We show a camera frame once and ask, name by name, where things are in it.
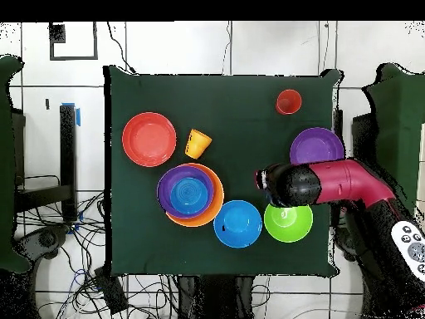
red plate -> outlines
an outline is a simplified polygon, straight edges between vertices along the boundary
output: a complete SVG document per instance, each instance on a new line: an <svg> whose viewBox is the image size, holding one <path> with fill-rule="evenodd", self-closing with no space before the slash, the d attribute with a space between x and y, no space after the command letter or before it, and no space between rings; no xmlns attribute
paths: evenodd
<svg viewBox="0 0 425 319"><path fill-rule="evenodd" d="M165 116L144 112L133 117L125 126L123 146L136 164L158 166L174 152L176 131Z"/></svg>

remote control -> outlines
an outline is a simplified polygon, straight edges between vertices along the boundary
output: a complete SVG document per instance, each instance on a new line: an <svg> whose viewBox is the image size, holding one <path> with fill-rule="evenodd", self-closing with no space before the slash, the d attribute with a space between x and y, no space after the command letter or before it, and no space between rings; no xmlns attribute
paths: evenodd
<svg viewBox="0 0 425 319"><path fill-rule="evenodd" d="M410 222L400 221L391 229L391 236L413 275L425 282L425 237Z"/></svg>

purple bowl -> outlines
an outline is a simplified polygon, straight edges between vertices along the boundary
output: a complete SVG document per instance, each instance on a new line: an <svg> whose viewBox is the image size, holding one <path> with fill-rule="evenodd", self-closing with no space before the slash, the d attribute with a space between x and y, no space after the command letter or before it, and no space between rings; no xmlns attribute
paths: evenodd
<svg viewBox="0 0 425 319"><path fill-rule="evenodd" d="M203 206L201 210L192 214L178 212L176 209L174 209L170 200L171 191L173 190L174 185L181 179L188 177L200 180L205 185L208 192L207 203ZM193 166L181 165L177 166L176 168L170 169L164 174L164 176L158 182L156 194L159 204L161 204L163 210L168 212L170 215L173 215L177 218L193 218L203 213L211 204L214 195L214 186L209 176L205 174L202 170Z"/></svg>
<svg viewBox="0 0 425 319"><path fill-rule="evenodd" d="M344 146L331 130L313 127L303 130L292 142L291 164L309 164L344 158Z"/></svg>

orange bowl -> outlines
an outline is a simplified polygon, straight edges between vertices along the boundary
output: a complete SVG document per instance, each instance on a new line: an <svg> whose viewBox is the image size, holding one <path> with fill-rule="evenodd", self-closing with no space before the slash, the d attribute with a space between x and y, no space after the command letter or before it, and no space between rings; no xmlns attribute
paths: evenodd
<svg viewBox="0 0 425 319"><path fill-rule="evenodd" d="M218 212L222 208L222 202L224 201L224 189L222 188L222 182L220 181L216 173L214 173L211 169L207 168L204 165L196 163L188 163L183 165L198 168L202 170L205 174L207 174L208 177L211 179L212 185L214 186L214 195L212 197L211 204L209 205L207 210L205 210L202 214L199 214L194 218L176 218L173 215L170 215L168 213L166 214L171 220L173 220L179 225L187 226L189 228L203 226L206 223L209 223L210 221L214 220L214 218L217 216Z"/></svg>

table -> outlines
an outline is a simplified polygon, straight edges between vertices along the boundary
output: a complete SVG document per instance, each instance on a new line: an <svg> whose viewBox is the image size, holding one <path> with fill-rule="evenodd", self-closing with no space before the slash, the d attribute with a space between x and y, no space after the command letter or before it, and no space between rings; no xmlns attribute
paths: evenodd
<svg viewBox="0 0 425 319"><path fill-rule="evenodd" d="M168 169L193 162L184 147L194 128L212 137L197 162L217 173L225 202L243 199L263 214L267 202L255 186L255 171L276 162L289 163L291 142L304 129L331 127L332 92L339 71L321 77L136 76L109 66L109 73L113 274L331 277L337 273L328 263L327 204L313 207L313 227L297 243L279 243L263 226L253 245L233 249L216 238L213 223L185 228L170 221L156 199L156 188ZM280 115L276 98L290 88L300 92L302 107L294 115ZM177 133L172 157L154 168L133 163L121 144L125 124L145 111L166 116Z"/></svg>

